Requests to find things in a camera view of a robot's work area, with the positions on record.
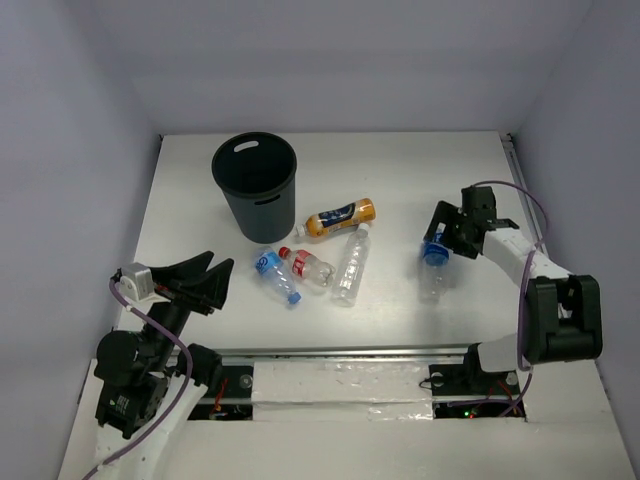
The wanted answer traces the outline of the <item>dark blue label bottle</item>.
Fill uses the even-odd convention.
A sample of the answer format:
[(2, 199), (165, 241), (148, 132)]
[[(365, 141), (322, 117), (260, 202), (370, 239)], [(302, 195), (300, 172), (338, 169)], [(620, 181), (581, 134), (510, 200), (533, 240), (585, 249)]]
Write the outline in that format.
[(424, 239), (420, 251), (420, 286), (422, 298), (437, 303), (448, 289), (450, 251), (443, 245), (445, 226), (440, 223), (430, 239)]

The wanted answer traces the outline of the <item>light blue label water bottle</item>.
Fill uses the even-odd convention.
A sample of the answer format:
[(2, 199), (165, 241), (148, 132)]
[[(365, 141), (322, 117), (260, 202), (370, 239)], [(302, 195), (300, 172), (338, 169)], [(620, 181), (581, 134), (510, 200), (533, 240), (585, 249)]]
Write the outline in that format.
[(288, 305), (297, 305), (301, 295), (283, 260), (271, 247), (263, 247), (256, 253), (254, 269), (261, 281)]

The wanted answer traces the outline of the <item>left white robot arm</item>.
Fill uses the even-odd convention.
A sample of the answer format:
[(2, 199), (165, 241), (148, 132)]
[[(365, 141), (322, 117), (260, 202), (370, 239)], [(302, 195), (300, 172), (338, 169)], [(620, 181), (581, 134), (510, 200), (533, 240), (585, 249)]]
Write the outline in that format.
[(143, 325), (112, 330), (98, 344), (98, 435), (86, 478), (162, 478), (196, 404), (223, 389), (221, 355), (180, 338), (191, 314), (211, 315), (226, 302), (234, 262), (213, 258), (205, 251), (165, 267), (132, 263), (110, 278), (113, 297)]

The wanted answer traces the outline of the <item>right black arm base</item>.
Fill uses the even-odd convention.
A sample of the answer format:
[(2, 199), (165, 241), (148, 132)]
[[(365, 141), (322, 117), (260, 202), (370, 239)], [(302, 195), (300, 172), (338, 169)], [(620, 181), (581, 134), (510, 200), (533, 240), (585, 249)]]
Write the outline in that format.
[(517, 374), (514, 371), (485, 372), (481, 369), (478, 345), (472, 344), (459, 364), (433, 364), (426, 378), (436, 396), (479, 396), (490, 394), (520, 393)]

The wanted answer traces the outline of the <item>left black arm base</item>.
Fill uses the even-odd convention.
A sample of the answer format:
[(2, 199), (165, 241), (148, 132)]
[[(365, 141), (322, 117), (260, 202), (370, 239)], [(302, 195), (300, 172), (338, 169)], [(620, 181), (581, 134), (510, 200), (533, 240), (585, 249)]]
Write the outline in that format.
[(181, 398), (195, 392), (203, 397), (215, 395), (224, 380), (222, 356), (205, 346), (192, 343), (187, 347), (191, 363), (187, 355), (181, 351), (173, 368), (171, 384), (175, 384)]

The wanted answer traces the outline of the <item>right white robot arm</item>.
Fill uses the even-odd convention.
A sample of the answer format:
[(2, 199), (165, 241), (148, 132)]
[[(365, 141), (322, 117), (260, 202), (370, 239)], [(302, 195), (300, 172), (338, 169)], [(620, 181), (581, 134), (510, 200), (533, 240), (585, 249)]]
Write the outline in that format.
[(462, 384), (482, 392), (498, 372), (598, 358), (603, 350), (598, 281), (557, 265), (516, 222), (501, 218), (489, 182), (466, 187), (461, 196), (459, 206), (437, 203), (424, 235), (427, 245), (472, 260), (482, 256), (519, 288), (515, 332), (471, 345), (472, 360), (460, 368)]

